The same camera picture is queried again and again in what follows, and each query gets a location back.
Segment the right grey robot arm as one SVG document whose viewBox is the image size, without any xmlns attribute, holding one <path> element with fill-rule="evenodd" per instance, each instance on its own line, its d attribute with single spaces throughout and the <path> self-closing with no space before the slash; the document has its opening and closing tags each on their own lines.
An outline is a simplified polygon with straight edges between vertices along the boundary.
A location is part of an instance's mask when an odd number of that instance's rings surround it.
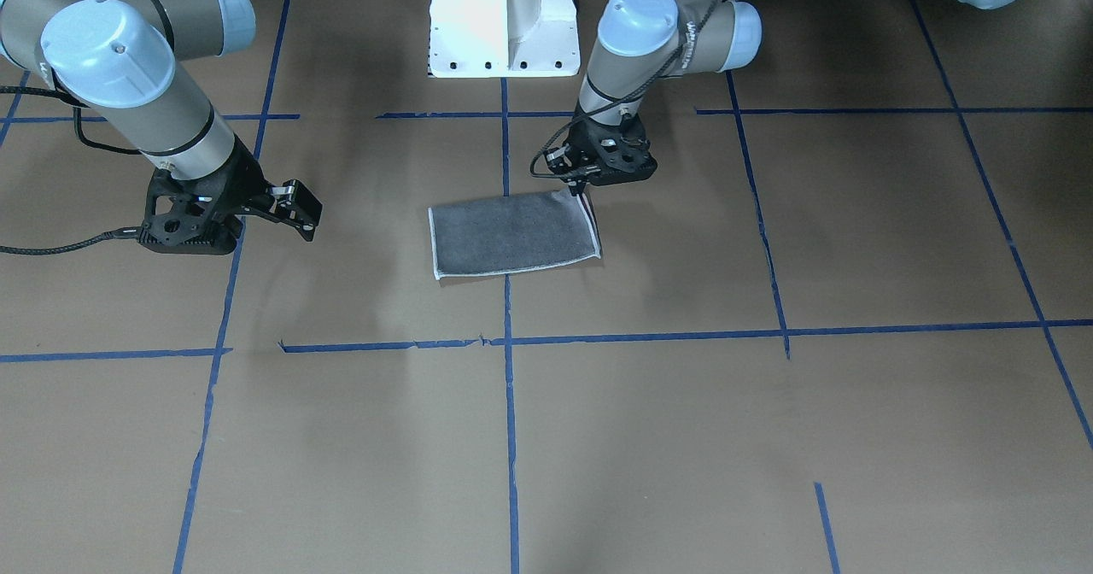
<svg viewBox="0 0 1093 574">
<path fill-rule="evenodd" d="M 128 141 L 127 154 L 154 166 L 142 223 L 94 243 L 230 255 L 243 216 L 313 241 L 324 204 L 298 180 L 266 180 L 183 65 L 242 51 L 254 37 L 250 0 L 3 0 L 4 59 L 40 77 L 42 97 L 69 104 L 79 139 L 92 109 Z"/>
</svg>

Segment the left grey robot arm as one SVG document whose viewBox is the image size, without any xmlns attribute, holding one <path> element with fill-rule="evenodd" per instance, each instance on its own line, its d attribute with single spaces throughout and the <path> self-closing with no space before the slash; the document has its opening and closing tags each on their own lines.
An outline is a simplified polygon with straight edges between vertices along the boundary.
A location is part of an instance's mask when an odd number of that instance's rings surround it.
<svg viewBox="0 0 1093 574">
<path fill-rule="evenodd" d="M 640 103 L 653 84 L 745 67 L 762 40 L 751 0 L 609 0 L 573 118 L 534 154 L 531 176 L 563 181 L 575 196 L 648 180 L 658 164 Z"/>
</svg>

